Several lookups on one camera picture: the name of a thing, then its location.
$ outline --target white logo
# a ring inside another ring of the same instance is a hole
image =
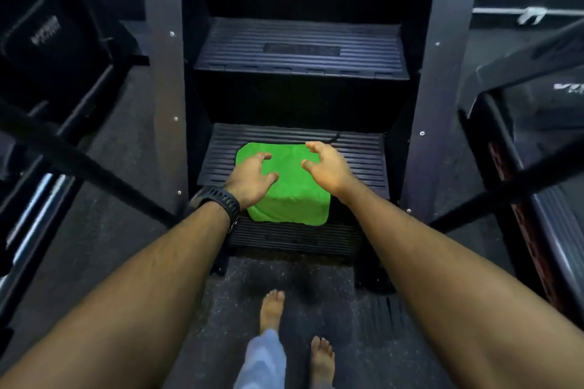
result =
[[[45,44],[47,40],[53,37],[60,29],[61,24],[59,23],[59,19],[57,19],[57,16],[52,15],[34,33],[33,37],[30,38],[30,41],[33,42],[33,45],[35,46],[39,46],[39,44]]]
[[[554,83],[554,90],[566,90],[577,94],[584,94],[584,83]]]

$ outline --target person's left arm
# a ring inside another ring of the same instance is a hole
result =
[[[270,157],[248,158],[226,182],[242,210],[278,179],[261,173]],[[162,386],[229,226],[221,205],[202,205],[99,284],[4,375],[0,389]]]

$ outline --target black wristwatch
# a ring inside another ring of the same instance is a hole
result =
[[[215,201],[219,203],[227,211],[231,221],[231,226],[229,228],[229,232],[231,232],[235,226],[235,223],[237,223],[237,218],[239,217],[241,207],[239,206],[237,199],[223,188],[216,188],[215,186],[203,186],[190,201],[190,209],[185,218],[200,208],[203,203],[208,201]]]

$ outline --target pants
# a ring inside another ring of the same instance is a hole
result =
[[[286,354],[278,333],[268,329],[253,338],[245,352],[245,363],[239,371],[234,389],[284,389]],[[331,386],[311,389],[333,389]]]

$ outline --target forearm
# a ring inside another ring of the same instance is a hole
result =
[[[531,290],[360,183],[347,204],[460,384],[582,386],[582,333]]]
[[[203,205],[93,290],[1,387],[162,385],[229,223],[220,205]]]

